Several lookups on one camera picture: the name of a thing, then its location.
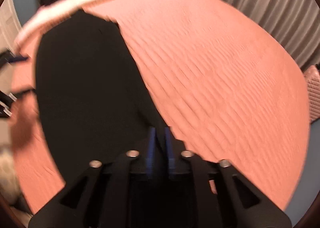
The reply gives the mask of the black pants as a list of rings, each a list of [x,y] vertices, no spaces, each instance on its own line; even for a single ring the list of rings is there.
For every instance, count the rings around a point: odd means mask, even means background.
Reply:
[[[167,159],[167,124],[116,23],[78,10],[54,26],[41,38],[35,82],[44,136],[65,182],[93,160],[145,154],[150,128],[155,164]]]

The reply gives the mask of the pink hard suitcase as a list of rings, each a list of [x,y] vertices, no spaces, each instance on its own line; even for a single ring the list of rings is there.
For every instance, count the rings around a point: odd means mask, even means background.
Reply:
[[[309,97],[310,122],[319,119],[320,116],[320,78],[319,64],[310,66],[304,73]]]

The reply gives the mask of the pink quilted bedspread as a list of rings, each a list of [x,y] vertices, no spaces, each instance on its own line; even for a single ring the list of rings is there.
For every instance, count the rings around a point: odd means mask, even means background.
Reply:
[[[272,36],[221,0],[103,0],[78,10],[118,25],[176,139],[207,161],[229,159],[285,209],[308,150],[309,101],[299,66]],[[49,30],[18,52],[29,61],[16,67],[14,90],[36,89],[36,54]],[[66,183],[40,114],[14,162],[33,213]]]

